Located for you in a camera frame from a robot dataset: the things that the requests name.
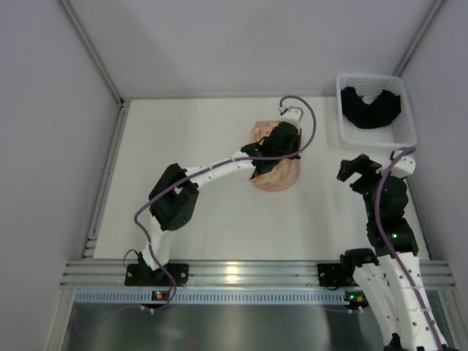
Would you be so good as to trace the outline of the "peach floral mesh laundry bag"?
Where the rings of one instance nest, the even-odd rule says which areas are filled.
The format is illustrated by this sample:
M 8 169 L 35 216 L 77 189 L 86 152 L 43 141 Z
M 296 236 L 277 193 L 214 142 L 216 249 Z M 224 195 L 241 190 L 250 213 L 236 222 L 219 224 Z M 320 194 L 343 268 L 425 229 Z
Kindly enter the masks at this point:
M 279 121 L 258 121 L 250 134 L 251 143 L 259 142 L 270 135 Z M 258 189 L 267 192 L 278 192 L 290 188 L 299 178 L 301 163 L 299 159 L 283 159 L 273 170 L 253 178 L 251 182 Z

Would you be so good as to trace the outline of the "black bra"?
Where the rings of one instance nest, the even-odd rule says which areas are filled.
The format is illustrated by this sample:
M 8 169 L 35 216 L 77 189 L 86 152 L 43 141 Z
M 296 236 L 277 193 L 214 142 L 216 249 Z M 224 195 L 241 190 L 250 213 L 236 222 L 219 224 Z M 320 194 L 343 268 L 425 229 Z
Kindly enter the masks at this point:
M 389 126 L 401 113 L 401 97 L 388 90 L 383 90 L 370 104 L 358 96 L 354 87 L 342 89 L 340 97 L 344 116 L 359 129 Z

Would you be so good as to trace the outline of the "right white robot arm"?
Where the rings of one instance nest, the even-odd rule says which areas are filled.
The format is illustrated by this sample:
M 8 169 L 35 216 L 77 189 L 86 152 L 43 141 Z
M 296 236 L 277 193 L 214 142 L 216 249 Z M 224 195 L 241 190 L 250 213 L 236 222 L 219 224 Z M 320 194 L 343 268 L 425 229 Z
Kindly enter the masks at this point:
M 365 154 L 341 161 L 338 180 L 359 176 L 350 188 L 363 198 L 371 246 L 347 250 L 340 263 L 364 294 L 385 350 L 451 350 L 431 310 L 418 244 L 405 218 L 405 180 L 414 169 L 408 150 L 392 153 L 388 165 Z

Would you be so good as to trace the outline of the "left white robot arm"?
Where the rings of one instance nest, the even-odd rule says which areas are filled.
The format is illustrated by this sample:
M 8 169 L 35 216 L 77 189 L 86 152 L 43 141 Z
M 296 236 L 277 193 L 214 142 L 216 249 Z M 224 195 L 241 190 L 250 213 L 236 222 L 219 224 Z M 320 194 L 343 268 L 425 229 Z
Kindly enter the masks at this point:
M 270 135 L 245 145 L 230 157 L 199 167 L 181 167 L 174 163 L 166 168 L 148 196 L 148 202 L 135 214 L 137 226 L 142 212 L 151 214 L 150 230 L 144 230 L 147 244 L 139 254 L 145 273 L 161 269 L 169 262 L 173 233 L 191 220 L 198 197 L 228 181 L 256 179 L 269 174 L 283 160 L 299 157 L 301 129 L 282 121 Z

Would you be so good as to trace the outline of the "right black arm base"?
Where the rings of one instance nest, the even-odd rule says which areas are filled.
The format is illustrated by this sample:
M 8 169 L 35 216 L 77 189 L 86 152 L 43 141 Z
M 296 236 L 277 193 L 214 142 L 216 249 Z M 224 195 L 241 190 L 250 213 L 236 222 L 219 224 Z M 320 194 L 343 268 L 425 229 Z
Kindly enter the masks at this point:
M 352 276 L 339 263 L 319 263 L 317 273 L 320 286 L 329 290 L 357 285 Z

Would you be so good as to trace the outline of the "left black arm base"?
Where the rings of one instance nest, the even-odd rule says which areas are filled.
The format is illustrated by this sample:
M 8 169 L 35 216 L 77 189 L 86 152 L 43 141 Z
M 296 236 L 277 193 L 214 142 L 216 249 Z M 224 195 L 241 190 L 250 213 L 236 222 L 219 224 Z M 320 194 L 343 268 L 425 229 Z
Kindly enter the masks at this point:
M 173 277 L 177 286 L 187 283 L 189 278 L 188 264 L 168 263 L 165 269 Z M 128 265 L 124 280 L 124 285 L 129 287 L 169 287 L 172 284 L 169 276 L 161 269 L 152 271 L 149 267 L 138 263 Z

